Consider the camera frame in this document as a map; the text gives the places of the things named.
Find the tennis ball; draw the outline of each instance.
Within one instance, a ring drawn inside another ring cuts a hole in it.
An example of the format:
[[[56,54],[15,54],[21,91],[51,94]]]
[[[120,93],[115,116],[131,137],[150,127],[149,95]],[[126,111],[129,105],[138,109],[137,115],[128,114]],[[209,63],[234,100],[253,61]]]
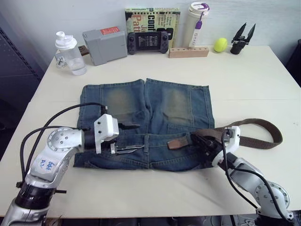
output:
[[[228,45],[228,41],[226,38],[219,38],[214,44],[214,50],[216,52],[223,52]]]

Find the sticker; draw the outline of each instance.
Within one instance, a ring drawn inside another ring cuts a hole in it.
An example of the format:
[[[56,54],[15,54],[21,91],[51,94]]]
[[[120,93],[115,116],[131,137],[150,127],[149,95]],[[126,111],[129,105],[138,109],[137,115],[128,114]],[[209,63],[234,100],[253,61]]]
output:
[[[109,27],[100,30],[103,35],[120,32],[118,27]]]
[[[36,170],[39,173],[51,173],[55,169],[57,162],[49,158],[38,158]]]

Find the white lid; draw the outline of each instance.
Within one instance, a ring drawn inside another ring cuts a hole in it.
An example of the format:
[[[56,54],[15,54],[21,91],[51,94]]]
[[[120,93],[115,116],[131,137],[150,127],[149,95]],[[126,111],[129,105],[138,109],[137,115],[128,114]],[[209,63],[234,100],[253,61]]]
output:
[[[73,35],[65,35],[64,32],[57,32],[55,47],[60,50],[67,50],[70,48],[74,48],[77,45],[76,39]]]
[[[208,11],[209,11],[210,8],[209,7],[205,7],[206,5],[207,4],[204,3],[204,2],[202,2],[202,1],[193,2],[189,6],[189,12],[192,13],[192,14],[199,15],[199,16],[201,16],[201,13],[204,13],[203,16],[207,16],[208,13],[209,13]]]

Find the cable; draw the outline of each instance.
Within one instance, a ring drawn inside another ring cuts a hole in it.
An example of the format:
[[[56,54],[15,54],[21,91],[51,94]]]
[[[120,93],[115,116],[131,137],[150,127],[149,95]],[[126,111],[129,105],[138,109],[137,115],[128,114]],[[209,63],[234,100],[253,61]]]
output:
[[[56,113],[54,116],[52,116],[52,117],[46,122],[46,124],[44,125],[44,127],[49,126],[49,124],[50,124],[56,117],[60,116],[61,114],[65,113],[65,112],[67,112],[67,111],[69,111],[69,110],[72,110],[72,109],[74,109],[74,108],[81,107],[81,106],[86,106],[86,105],[98,105],[98,106],[101,106],[101,111],[104,111],[104,112],[106,113],[106,107],[105,107],[104,105],[100,104],[100,103],[90,102],[90,103],[84,103],[84,104],[74,105],[74,106],[68,107],[68,108],[66,108],[66,109],[64,109],[64,110],[62,110],[62,111]],[[28,173],[28,171],[29,171],[30,163],[31,163],[31,161],[32,161],[33,154],[34,154],[34,152],[35,152],[35,150],[36,150],[36,148],[37,148],[37,146],[38,146],[38,143],[39,143],[39,141],[40,141],[40,139],[41,139],[41,137],[42,137],[44,131],[45,131],[45,130],[41,130],[41,132],[39,133],[39,135],[38,135],[38,137],[37,137],[37,139],[36,139],[36,141],[35,141],[35,143],[34,143],[34,145],[33,145],[33,147],[32,147],[32,150],[31,150],[31,152],[30,152],[30,154],[29,154],[29,157],[28,157],[28,160],[27,160],[25,175],[26,175],[26,174]]]
[[[224,224],[224,223],[222,222],[222,219],[223,219],[224,216],[226,216],[226,215],[222,215],[222,216],[221,216],[221,226],[228,226],[228,225],[226,225],[226,224]]]
[[[238,221],[240,223],[240,225],[250,225],[250,223],[252,225],[255,225],[255,219],[254,218],[248,218],[248,217],[244,217],[242,215],[237,215],[238,217]]]
[[[273,202],[274,202],[274,206],[275,206],[275,208],[276,208],[278,214],[281,216],[281,218],[282,218],[283,220],[288,221],[288,220],[286,219],[286,217],[283,215],[283,213],[281,212],[280,208],[279,208],[279,205],[278,205],[278,203],[277,203],[277,200],[276,200],[276,198],[275,198],[275,195],[274,195],[274,193],[273,193],[272,188],[270,187],[268,181],[267,181],[262,175],[260,175],[260,174],[257,173],[257,172],[248,170],[248,169],[236,169],[236,168],[234,168],[234,170],[236,170],[236,171],[241,171],[241,172],[252,173],[252,174],[258,176],[258,177],[263,181],[264,185],[267,187],[267,189],[268,189],[268,191],[269,191],[269,193],[270,193],[270,195],[271,195],[271,198],[272,198],[272,200],[273,200]]]
[[[210,223],[212,226],[215,226],[215,224],[213,223],[213,216],[210,217]]]
[[[62,215],[60,215],[60,216],[58,217],[58,219],[56,219],[55,222],[52,223],[51,226],[53,226],[53,225],[54,225],[56,222],[58,222],[61,218],[62,218]]]
[[[22,143],[21,143],[21,146],[20,146],[20,162],[21,162],[21,172],[22,172],[22,180],[24,181],[25,179],[25,165],[24,165],[24,146],[25,146],[25,143],[27,141],[27,139],[33,135],[34,133],[36,132],[39,132],[41,130],[46,130],[46,129],[53,129],[53,128],[60,128],[60,127],[64,127],[64,126],[45,126],[45,127],[42,127],[42,128],[38,128],[38,129],[35,129],[33,131],[31,131],[29,134],[27,134]]]
[[[230,219],[231,219],[232,226],[235,226],[236,224],[235,224],[234,216],[230,215]]]
[[[246,200],[249,204],[251,204],[255,209],[257,209],[258,207],[253,203],[251,202],[250,200],[248,200],[233,184],[232,180],[231,180],[231,177],[229,175],[229,172],[228,172],[228,163],[227,163],[227,154],[226,154],[226,147],[225,147],[225,141],[224,141],[224,137],[226,135],[227,131],[224,130],[222,132],[222,153],[223,153],[223,157],[224,157],[224,164],[225,164],[225,172],[226,172],[226,176],[227,176],[227,179],[230,183],[230,185],[233,187],[233,189],[244,199]]]

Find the jeans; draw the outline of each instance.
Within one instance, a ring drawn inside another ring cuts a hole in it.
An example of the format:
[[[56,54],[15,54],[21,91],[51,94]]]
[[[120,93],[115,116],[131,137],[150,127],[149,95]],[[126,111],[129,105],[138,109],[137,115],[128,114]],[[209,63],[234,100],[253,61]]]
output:
[[[108,114],[118,122],[134,121],[138,129],[121,130],[118,147],[144,145],[133,153],[112,155],[109,149],[101,154],[94,150],[78,153],[75,167],[106,169],[159,169],[182,171],[209,167],[203,154],[191,144],[169,150],[167,142],[186,136],[197,129],[214,128],[208,86],[192,86],[147,79],[134,82],[87,85],[81,103],[98,102],[108,106]],[[80,108],[79,128],[93,128],[100,117],[96,105]]]

